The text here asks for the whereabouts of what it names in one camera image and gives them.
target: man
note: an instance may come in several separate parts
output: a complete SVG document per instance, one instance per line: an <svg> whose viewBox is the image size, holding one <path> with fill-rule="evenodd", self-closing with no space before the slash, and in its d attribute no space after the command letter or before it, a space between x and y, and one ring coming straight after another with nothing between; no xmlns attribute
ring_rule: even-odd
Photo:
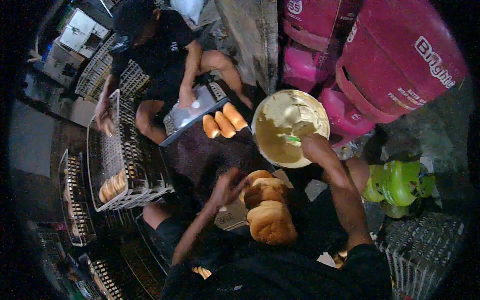
<svg viewBox="0 0 480 300"><path fill-rule="evenodd" d="M330 185L328 196L348 234L348 257L342 268L309 258L296 251L296 245L265 248L232 232L209 228L218 209L235 199L248 184L243 180L232 187L236 170L230 170L220 176L209 201L186 230L181 221L158 204L144 209L144 220L156 229L163 248L174 249L170 252L172 268L163 287L163 299L391 298L388 265L373 245L359 194L368 179L368 166L358 159L351 160L347 172L328 141L318 134L302 136L301 142L305 157L324 169L323 178ZM211 233L215 236L209 241ZM204 251L212 240L215 247ZM215 261L229 261L211 270L212 275L203 280L192 272L192 267L199 265L196 257L208 256L214 256Z"/></svg>
<svg viewBox="0 0 480 300"><path fill-rule="evenodd" d="M216 50L202 51L192 30L176 11L161 11L153 0L128 0L114 16L116 44L112 47L113 65L96 107L97 125L104 130L115 91L128 61L134 60L150 76L151 89L137 109L138 130L160 144L165 130L155 124L161 110L170 110L179 101L180 108L195 101L193 81L197 75L219 70L223 80L249 108L251 101L243 95L238 71L232 62Z"/></svg>

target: plastic crate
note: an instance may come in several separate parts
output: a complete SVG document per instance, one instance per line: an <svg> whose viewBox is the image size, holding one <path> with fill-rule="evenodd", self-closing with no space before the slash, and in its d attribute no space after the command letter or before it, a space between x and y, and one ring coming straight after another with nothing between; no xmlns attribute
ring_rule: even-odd
<svg viewBox="0 0 480 300"><path fill-rule="evenodd" d="M108 265L104 260L92 262L90 259L87 259L87 264L90 267L90 274L93 276L93 278L98 278L101 281L103 286L99 288L109 294L109 299L126 299L122 295L121 287L115 282L114 277L112 276L110 270L108 269Z"/></svg>
<svg viewBox="0 0 480 300"><path fill-rule="evenodd" d="M120 97L117 89L110 98L115 101L111 116L115 134L107 137L94 128L93 117L87 129L87 161L90 192L96 211L117 210L146 205L155 197L173 191L163 176L154 178L154 173L147 173L143 154L141 135L135 126L135 112L132 99ZM106 179L124 170L127 177L125 190L107 203L102 203L98 192Z"/></svg>
<svg viewBox="0 0 480 300"><path fill-rule="evenodd" d="M458 251L463 230L459 218L437 213L390 225L376 244L388 260L394 299L431 297Z"/></svg>
<svg viewBox="0 0 480 300"><path fill-rule="evenodd" d="M86 198L82 156L71 156L65 149L58 175L63 221L70 242L73 246L83 247L96 238L96 233Z"/></svg>
<svg viewBox="0 0 480 300"><path fill-rule="evenodd" d="M80 75L75 93L87 100L97 101L103 90L103 85L113 63L113 57L108 52L115 41L113 34L97 51L92 60ZM123 95L133 96L149 80L142 68L130 60L120 76L119 89Z"/></svg>

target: hot dog bun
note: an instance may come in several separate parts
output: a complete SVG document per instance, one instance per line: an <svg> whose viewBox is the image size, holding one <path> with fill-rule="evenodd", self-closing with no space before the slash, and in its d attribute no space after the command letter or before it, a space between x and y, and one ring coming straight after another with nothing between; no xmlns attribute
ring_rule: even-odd
<svg viewBox="0 0 480 300"><path fill-rule="evenodd" d="M242 115L237 111L235 106L231 104L230 102L227 102L223 106L223 114L227 119L232 123L233 127L235 127L236 131L240 131L243 128L247 127L248 124L245 121L245 119L242 117Z"/></svg>
<svg viewBox="0 0 480 300"><path fill-rule="evenodd" d="M236 134L235 127L233 127L232 123L228 120L227 117L221 112L217 111L215 113L215 122L220 127L220 133L222 136L226 138L231 138Z"/></svg>
<svg viewBox="0 0 480 300"><path fill-rule="evenodd" d="M210 115L204 115L203 118L204 131L209 139L215 139L220 135L220 128L215 122L215 119Z"/></svg>

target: concrete wall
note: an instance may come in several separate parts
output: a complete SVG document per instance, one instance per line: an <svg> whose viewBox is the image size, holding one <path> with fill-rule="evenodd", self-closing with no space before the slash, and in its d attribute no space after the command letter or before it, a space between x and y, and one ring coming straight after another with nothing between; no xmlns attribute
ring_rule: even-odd
<svg viewBox="0 0 480 300"><path fill-rule="evenodd" d="M249 71L267 94L278 78L276 0L215 0L223 22L240 46Z"/></svg>

